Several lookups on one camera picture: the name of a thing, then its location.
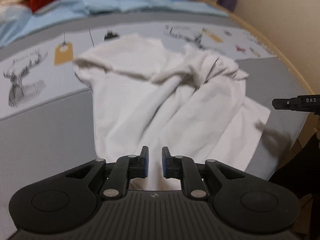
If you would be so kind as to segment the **white t-shirt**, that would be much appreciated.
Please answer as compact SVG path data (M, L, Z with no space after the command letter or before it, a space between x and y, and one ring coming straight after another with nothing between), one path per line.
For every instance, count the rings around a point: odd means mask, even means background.
M74 59L93 91L97 156L116 161L149 148L149 172L138 190L177 190L165 179L161 152L197 163L222 161L245 170L270 116L246 95L247 73L232 59L185 45L181 53L137 34L103 42Z

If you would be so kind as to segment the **grey printed bed sheet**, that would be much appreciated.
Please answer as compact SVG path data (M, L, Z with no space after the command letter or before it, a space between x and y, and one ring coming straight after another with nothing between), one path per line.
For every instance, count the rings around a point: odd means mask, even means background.
M164 12L99 15L61 23L14 42L1 50L4 59L64 31L83 31L110 24L153 21L213 23L234 27L227 18ZM247 95L270 107L275 98L292 98L308 90L279 59L239 61L248 72ZM306 121L306 114L272 110L247 172L268 179L287 156ZM16 227L8 205L19 189L95 158L90 90L67 96L1 121L1 239Z

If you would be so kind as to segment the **purple box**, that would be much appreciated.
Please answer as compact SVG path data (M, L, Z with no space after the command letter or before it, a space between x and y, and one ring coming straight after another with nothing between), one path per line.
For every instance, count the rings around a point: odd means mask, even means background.
M217 0L217 4L231 12L234 11L238 0Z

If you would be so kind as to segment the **light blue blanket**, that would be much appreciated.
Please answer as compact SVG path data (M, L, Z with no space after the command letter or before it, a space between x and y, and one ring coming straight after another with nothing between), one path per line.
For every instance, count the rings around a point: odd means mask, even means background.
M1 8L1 47L63 22L108 12L146 10L229 16L206 3L186 0L56 0L37 12L22 5L8 5Z

